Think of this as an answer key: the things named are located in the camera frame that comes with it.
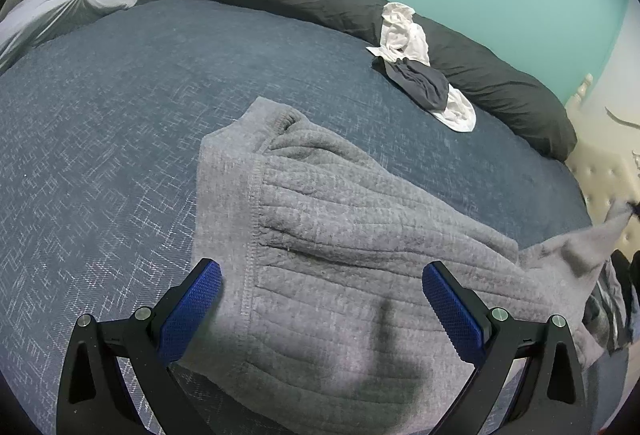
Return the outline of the grey knitted garment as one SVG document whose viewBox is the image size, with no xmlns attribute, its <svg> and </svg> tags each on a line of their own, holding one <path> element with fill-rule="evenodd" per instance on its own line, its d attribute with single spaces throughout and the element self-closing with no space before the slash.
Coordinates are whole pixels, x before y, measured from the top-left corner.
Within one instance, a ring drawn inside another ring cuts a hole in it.
<svg viewBox="0 0 640 435">
<path fill-rule="evenodd" d="M 582 367 L 601 355 L 582 315 L 626 204 L 521 249 L 265 98 L 203 138 L 196 189 L 193 255 L 224 285 L 181 365 L 292 432 L 437 423 L 472 368 L 423 294 L 433 261 L 518 319 L 565 317 Z"/>
</svg>

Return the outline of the cream tufted headboard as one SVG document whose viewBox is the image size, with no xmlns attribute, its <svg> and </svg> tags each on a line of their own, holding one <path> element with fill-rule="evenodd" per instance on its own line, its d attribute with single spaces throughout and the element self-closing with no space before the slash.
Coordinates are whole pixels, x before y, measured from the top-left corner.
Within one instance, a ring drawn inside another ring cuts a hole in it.
<svg viewBox="0 0 640 435">
<path fill-rule="evenodd" d="M 565 161 L 578 181 L 594 225 L 604 222 L 616 202 L 639 201 L 639 120 L 611 107 L 587 114 L 593 76 L 587 74 L 565 104 L 577 144 Z"/>
</svg>

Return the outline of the dark blue patterned bedspread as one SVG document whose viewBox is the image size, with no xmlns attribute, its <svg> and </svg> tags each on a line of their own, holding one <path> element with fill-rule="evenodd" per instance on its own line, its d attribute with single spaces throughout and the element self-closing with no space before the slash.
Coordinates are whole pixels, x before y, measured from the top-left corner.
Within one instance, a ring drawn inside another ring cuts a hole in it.
<svg viewBox="0 0 640 435">
<path fill-rule="evenodd" d="M 358 39 L 209 0 L 121 10 L 1 78 L 1 371 L 41 432 L 75 319 L 125 317 L 188 271 L 201 140 L 260 96 L 521 247 L 590 222 L 564 164 L 486 112 L 450 131 Z"/>
</svg>

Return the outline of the long dark grey pillow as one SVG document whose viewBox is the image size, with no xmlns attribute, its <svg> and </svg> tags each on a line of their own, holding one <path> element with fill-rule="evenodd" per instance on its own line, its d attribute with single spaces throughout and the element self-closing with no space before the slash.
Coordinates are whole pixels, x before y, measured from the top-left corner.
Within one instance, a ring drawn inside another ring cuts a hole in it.
<svg viewBox="0 0 640 435">
<path fill-rule="evenodd" d="M 309 21 L 378 43 L 385 0 L 213 0 Z M 530 74 L 515 69 L 489 48 L 437 21 L 416 15 L 428 56 L 469 101 L 508 125 L 541 155 L 565 161 L 577 144 L 560 99 Z"/>
</svg>

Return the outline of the dark navy cloth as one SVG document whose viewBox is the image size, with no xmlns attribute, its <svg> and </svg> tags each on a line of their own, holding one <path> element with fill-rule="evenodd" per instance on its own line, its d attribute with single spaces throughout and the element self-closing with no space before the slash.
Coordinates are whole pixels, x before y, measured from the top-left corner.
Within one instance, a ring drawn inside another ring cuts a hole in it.
<svg viewBox="0 0 640 435">
<path fill-rule="evenodd" d="M 372 67 L 384 74 L 423 110 L 446 109 L 449 82 L 438 70 L 408 58 L 388 62 L 382 57 L 374 57 Z"/>
</svg>

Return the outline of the white cloth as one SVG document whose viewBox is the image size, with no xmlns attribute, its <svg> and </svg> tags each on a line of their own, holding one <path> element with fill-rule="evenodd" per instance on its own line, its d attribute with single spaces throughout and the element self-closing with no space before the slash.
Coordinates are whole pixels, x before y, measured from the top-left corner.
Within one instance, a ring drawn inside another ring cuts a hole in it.
<svg viewBox="0 0 640 435">
<path fill-rule="evenodd" d="M 414 9 L 406 4 L 386 3 L 382 9 L 382 28 L 378 46 L 369 46 L 367 51 L 373 57 L 382 57 L 388 62 L 408 58 L 434 68 L 428 54 L 430 49 L 426 34 L 413 20 L 413 16 Z M 426 112 L 454 132 L 471 133 L 475 129 L 476 113 L 473 105 L 462 91 L 450 83 L 446 109 Z"/>
</svg>

